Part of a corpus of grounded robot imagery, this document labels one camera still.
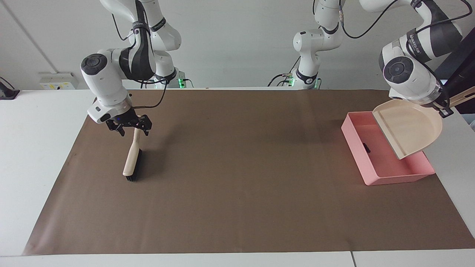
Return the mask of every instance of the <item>table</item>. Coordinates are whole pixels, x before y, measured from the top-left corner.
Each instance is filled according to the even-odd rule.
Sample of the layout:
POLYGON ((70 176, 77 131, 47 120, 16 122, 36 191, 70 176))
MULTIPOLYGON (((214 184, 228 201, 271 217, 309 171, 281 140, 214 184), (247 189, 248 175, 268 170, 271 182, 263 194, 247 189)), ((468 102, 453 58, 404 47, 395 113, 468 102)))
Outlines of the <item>table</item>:
MULTIPOLYGON (((354 266, 350 252, 19 257, 93 99, 89 90, 22 91, 0 102, 0 266, 354 266)), ((456 112, 425 152, 474 235, 475 134, 456 112)), ((354 252, 354 259, 358 267, 468 267, 475 249, 354 252)))

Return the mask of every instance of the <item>dustpan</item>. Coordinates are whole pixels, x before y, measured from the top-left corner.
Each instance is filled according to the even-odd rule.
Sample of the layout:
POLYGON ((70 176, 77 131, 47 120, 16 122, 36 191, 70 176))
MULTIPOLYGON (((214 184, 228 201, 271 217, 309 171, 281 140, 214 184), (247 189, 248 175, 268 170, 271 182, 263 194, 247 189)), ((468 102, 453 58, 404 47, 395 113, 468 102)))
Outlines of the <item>dustpan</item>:
MULTIPOLYGON (((475 98, 475 86, 450 98, 450 107, 475 98)), ((442 117, 433 108, 394 99, 373 110, 373 116, 398 159, 420 152, 442 132, 442 117)))

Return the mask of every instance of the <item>wall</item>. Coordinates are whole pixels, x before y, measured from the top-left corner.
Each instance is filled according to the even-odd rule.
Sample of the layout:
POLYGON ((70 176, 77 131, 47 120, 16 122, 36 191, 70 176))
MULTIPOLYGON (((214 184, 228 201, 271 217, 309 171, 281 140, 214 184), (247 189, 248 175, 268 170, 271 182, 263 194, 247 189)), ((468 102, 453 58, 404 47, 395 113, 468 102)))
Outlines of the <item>wall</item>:
MULTIPOLYGON (((466 12, 462 2, 436 2, 449 17, 466 12)), ((475 0, 469 2, 475 7, 475 0)), ((51 68, 1 4, 11 9, 55 68, 73 72, 80 80, 79 65, 85 56, 127 46, 99 0, 0 0, 0 75, 18 88, 39 88, 38 72, 51 68)), ((171 52, 175 65, 197 87, 265 86, 276 74, 288 71, 298 58, 292 47, 295 33, 316 27, 311 4, 311 0, 160 0, 168 22, 183 37, 182 47, 171 52)), ((355 0, 347 1, 344 10, 346 28, 353 35, 378 15, 365 12, 355 0)), ((124 20, 118 23, 125 34, 130 26, 124 20)), ((322 52, 322 88, 387 88, 378 66, 382 47, 421 23, 410 7, 389 10, 364 38, 346 38, 339 49, 322 52)), ((466 35, 475 26, 475 15, 459 25, 466 35)), ((435 60, 431 66, 440 63, 435 60)), ((83 82, 80 88, 86 88, 83 82)))

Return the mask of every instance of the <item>rectangular tray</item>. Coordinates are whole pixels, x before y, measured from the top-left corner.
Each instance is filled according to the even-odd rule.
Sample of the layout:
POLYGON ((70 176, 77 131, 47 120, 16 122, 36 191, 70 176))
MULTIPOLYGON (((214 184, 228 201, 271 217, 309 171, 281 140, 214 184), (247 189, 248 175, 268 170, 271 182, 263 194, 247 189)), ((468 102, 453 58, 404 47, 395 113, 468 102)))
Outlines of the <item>rectangular tray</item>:
POLYGON ((435 173, 424 152, 399 160, 371 111, 348 113, 342 131, 366 185, 413 182, 435 173))

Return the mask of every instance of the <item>brown table cover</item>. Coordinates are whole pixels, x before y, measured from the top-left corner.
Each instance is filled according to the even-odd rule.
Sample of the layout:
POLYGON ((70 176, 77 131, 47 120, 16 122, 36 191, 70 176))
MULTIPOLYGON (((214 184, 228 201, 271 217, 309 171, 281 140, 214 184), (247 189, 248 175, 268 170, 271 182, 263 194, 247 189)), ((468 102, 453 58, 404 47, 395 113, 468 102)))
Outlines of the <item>brown table cover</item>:
POLYGON ((153 129, 133 183, 133 130, 87 118, 24 255, 475 248, 436 175, 364 185, 340 127, 387 95, 169 91, 142 110, 153 129))

